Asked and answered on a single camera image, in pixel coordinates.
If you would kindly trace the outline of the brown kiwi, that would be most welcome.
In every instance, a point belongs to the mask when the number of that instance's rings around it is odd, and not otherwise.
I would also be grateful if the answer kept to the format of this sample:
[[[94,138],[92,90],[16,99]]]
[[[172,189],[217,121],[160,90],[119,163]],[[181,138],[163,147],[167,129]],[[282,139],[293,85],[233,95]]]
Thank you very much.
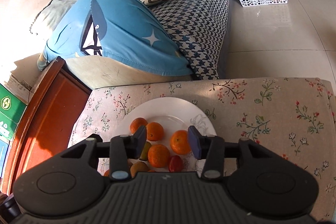
[[[134,178],[136,174],[139,172],[148,172],[148,171],[149,167],[145,162],[142,161],[138,161],[130,167],[130,174],[132,178]]]

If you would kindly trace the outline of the tangerine top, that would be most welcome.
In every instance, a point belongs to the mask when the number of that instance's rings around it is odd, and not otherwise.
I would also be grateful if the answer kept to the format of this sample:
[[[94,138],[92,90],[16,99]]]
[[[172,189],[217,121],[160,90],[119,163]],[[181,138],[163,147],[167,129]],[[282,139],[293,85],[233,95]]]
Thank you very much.
[[[145,118],[136,118],[133,120],[129,126],[130,132],[134,134],[139,127],[141,126],[147,126],[148,122]]]

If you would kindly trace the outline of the large orange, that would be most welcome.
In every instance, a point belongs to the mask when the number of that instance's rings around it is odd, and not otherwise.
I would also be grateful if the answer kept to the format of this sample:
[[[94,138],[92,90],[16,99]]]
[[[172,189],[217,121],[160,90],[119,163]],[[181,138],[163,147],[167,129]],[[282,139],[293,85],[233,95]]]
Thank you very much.
[[[154,168],[165,168],[170,160],[170,151],[163,144],[155,144],[149,148],[148,162]]]

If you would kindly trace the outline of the red cherry tomato front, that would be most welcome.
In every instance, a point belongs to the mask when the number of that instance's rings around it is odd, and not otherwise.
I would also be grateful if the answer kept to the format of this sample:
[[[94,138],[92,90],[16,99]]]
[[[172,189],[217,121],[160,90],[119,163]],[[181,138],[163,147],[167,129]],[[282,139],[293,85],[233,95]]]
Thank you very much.
[[[169,172],[182,172],[183,168],[184,164],[180,156],[174,155],[170,158],[168,165]]]

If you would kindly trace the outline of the green fruit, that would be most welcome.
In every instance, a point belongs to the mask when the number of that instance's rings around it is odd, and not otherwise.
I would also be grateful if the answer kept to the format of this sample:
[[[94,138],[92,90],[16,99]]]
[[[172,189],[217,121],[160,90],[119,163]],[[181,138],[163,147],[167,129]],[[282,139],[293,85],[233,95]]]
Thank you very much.
[[[148,161],[148,152],[151,148],[151,143],[150,142],[146,142],[145,145],[143,146],[143,150],[142,153],[139,157],[139,160],[141,161]]]

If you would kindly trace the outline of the white floral plate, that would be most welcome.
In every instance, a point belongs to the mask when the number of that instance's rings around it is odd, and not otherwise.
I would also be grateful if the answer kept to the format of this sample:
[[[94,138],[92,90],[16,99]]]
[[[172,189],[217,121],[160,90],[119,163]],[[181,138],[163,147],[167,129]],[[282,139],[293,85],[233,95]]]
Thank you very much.
[[[110,141],[113,137],[118,135],[131,135],[129,129],[131,122],[136,118],[144,118],[148,123],[159,123],[164,130],[164,136],[159,141],[149,141],[151,146],[156,144],[164,145],[169,151],[170,156],[177,155],[170,147],[170,139],[176,131],[187,131],[190,126],[200,132],[201,135],[216,135],[213,124],[210,122],[206,114],[197,106],[186,100],[174,97],[162,97],[149,100],[132,110],[126,117],[116,125],[116,129],[108,133],[101,133],[103,141]],[[183,160],[183,172],[197,172],[201,176],[201,172],[205,160],[195,159],[193,153],[190,152],[186,155],[179,155]],[[132,165],[139,165],[137,162],[143,162],[147,165],[150,172],[168,172],[168,166],[165,168],[154,168],[150,162],[141,161],[140,159],[129,159]]]

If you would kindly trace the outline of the red wooden cabinet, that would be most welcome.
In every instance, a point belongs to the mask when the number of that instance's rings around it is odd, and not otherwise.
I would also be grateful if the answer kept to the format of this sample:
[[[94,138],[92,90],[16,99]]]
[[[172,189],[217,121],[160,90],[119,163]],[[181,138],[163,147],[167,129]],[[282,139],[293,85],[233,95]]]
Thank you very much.
[[[1,192],[10,194],[23,172],[67,148],[90,93],[60,57],[48,66],[10,144]]]

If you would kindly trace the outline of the pale green sofa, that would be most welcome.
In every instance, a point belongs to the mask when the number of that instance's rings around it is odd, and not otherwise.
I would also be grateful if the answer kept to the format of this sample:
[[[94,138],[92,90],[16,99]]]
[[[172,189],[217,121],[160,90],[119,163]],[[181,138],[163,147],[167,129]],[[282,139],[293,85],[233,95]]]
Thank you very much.
[[[187,76],[161,76],[134,69],[121,62],[101,56],[83,56],[66,59],[69,71],[90,89],[112,86],[190,81]]]

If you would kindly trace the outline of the floral tablecloth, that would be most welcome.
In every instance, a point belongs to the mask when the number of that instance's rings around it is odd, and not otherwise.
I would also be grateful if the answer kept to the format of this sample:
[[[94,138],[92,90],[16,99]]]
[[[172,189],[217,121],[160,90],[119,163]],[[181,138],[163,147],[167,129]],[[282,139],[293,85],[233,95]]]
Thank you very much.
[[[310,172],[319,184],[312,211],[335,211],[335,90],[322,79],[202,80],[100,88],[75,122],[70,145],[91,134],[109,141],[122,123],[167,117],[175,130],[194,125],[229,142],[250,138]]]

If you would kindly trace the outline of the green cardboard box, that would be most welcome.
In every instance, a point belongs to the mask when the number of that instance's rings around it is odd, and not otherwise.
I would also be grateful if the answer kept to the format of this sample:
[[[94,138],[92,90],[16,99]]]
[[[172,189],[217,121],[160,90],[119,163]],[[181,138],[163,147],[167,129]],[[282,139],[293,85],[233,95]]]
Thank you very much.
[[[1,85],[0,100],[1,136],[12,140],[26,105],[3,85]]]

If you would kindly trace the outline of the blue cardboard box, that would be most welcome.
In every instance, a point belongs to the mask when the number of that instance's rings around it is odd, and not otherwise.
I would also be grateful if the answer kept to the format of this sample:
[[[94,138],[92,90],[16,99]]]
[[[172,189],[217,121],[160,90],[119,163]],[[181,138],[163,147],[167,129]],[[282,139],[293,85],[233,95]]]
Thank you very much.
[[[6,161],[6,155],[7,151],[9,149],[9,141],[1,136],[0,138],[0,175],[2,176],[3,169],[5,166],[5,161]]]

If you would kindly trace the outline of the houndstooth sofa cover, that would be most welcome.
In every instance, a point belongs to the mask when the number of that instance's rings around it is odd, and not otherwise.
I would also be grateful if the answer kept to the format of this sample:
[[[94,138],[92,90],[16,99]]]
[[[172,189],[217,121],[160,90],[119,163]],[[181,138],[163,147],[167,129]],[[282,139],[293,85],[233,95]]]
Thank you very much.
[[[233,0],[167,0],[151,11],[189,61],[196,79],[226,76]]]

